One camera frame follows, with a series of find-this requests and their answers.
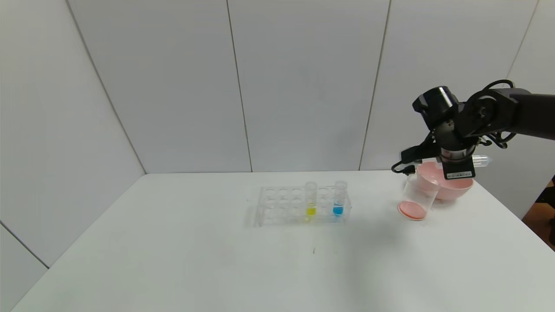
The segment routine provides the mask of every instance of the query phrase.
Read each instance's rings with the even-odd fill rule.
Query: bowl rim
[[[432,179],[432,180],[437,180],[437,179],[433,179],[433,178],[431,178],[431,177],[430,177],[430,178],[429,178],[429,177],[426,177],[425,174],[420,173],[420,167],[423,166],[423,165],[426,164],[426,163],[433,163],[433,162],[425,162],[425,163],[422,163],[421,165],[419,165],[418,167],[416,167],[416,172],[417,172],[421,177],[423,177],[424,179],[426,179],[426,180],[429,181],[429,182],[431,182],[430,179]],[[469,188],[471,188],[471,187],[474,185],[474,179],[472,179],[472,178],[467,178],[466,180],[470,180],[471,182],[470,182],[470,185],[469,185],[469,186],[464,187],[464,188],[446,187],[446,186],[444,186],[443,183],[442,183],[442,181],[445,181],[445,179],[439,180],[438,182],[439,182],[439,184],[440,184],[440,186],[441,186],[442,189],[448,189],[448,190],[468,190]]]

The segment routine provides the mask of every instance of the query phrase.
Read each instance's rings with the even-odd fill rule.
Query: pink bowl
[[[463,196],[474,184],[473,179],[446,180],[443,177],[443,169],[436,167],[435,162],[426,162],[416,168],[418,174],[425,179],[436,180],[441,188],[437,192],[437,199],[454,200]]]

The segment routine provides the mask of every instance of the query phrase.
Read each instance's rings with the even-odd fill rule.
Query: yellow liquid
[[[307,215],[315,215],[316,214],[316,204],[315,203],[307,203],[306,204],[306,214]]]

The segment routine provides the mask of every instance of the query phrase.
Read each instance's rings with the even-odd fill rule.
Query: black robotic arm
[[[491,89],[500,83],[510,87]],[[420,95],[412,107],[430,133],[420,145],[401,152],[401,161],[391,167],[395,173],[414,173],[422,159],[436,158],[446,179],[473,178],[472,154],[480,144],[507,148],[516,134],[555,140],[555,95],[532,94],[506,79],[487,85],[466,102],[459,102],[449,88],[437,87]],[[510,134],[503,137],[502,132]]]

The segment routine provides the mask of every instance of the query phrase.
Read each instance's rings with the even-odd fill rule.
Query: white table
[[[422,222],[386,171],[150,174],[21,311],[554,311],[555,253],[477,183]],[[253,228],[260,186],[349,182],[345,226]]]

